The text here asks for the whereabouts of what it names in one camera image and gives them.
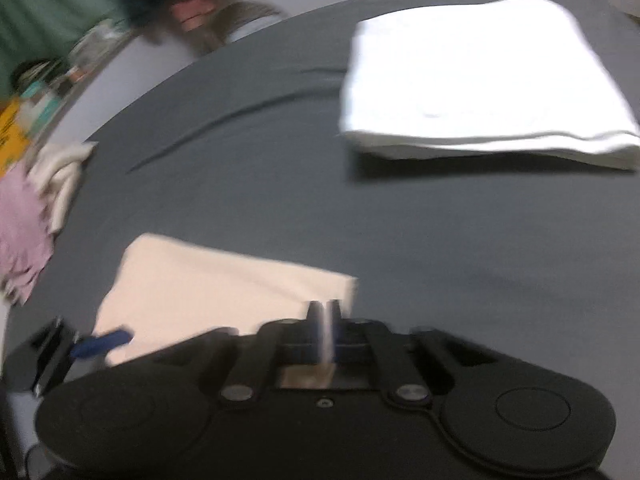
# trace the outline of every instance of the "gray tablecloth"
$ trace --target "gray tablecloth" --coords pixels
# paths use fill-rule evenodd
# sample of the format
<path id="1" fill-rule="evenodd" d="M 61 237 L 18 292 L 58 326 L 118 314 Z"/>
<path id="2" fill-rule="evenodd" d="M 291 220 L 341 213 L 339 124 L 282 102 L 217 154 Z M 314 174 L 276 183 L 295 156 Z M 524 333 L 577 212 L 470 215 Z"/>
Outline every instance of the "gray tablecloth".
<path id="1" fill-rule="evenodd" d="M 55 255 L 11 314 L 8 349 L 56 315 L 91 330 L 144 232 L 300 262 L 358 277 L 355 316 L 429 324 L 593 384 L 618 414 L 604 469 L 636 480 L 638 177 L 535 156 L 390 162 L 337 136 L 357 22 L 489 1 L 319 9 L 222 48 L 121 112 L 94 135 Z M 640 115 L 640 29 L 605 0 L 553 1 Z"/>

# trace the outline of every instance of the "yellow bag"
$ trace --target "yellow bag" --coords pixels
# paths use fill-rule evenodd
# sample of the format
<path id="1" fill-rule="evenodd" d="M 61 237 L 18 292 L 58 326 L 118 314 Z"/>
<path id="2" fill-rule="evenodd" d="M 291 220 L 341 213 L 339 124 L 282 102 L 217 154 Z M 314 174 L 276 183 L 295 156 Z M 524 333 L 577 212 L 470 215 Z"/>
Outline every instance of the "yellow bag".
<path id="1" fill-rule="evenodd" d="M 20 160 L 29 145 L 29 139 L 15 121 L 19 109 L 20 100 L 14 98 L 0 113 L 0 178 Z"/>

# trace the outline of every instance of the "green curtain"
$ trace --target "green curtain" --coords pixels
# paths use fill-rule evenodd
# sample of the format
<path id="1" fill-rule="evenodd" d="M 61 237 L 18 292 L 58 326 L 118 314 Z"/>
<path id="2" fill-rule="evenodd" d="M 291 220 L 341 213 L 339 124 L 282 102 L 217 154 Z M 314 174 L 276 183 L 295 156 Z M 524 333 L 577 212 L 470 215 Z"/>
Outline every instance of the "green curtain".
<path id="1" fill-rule="evenodd" d="M 0 100 L 9 76 L 24 61 L 64 57 L 105 18 L 124 19 L 118 0 L 0 0 Z"/>

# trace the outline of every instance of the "white towel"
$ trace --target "white towel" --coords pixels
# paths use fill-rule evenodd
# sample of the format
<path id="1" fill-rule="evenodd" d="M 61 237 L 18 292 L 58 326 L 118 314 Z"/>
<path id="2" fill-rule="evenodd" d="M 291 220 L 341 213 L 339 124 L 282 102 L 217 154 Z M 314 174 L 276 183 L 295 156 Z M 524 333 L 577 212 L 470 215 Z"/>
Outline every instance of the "white towel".
<path id="1" fill-rule="evenodd" d="M 632 168 L 640 128 L 575 18 L 546 0 L 358 24 L 340 129 L 389 158 L 535 152 Z"/>

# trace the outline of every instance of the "purple cloth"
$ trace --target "purple cloth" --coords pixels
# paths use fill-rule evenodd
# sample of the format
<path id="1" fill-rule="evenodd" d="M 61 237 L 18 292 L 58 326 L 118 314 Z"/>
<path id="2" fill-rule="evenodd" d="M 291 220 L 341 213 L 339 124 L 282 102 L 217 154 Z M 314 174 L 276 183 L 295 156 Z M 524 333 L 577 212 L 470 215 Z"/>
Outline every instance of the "purple cloth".
<path id="1" fill-rule="evenodd" d="M 0 178 L 0 278 L 21 303 L 53 254 L 46 204 L 27 180 L 23 161 Z"/>

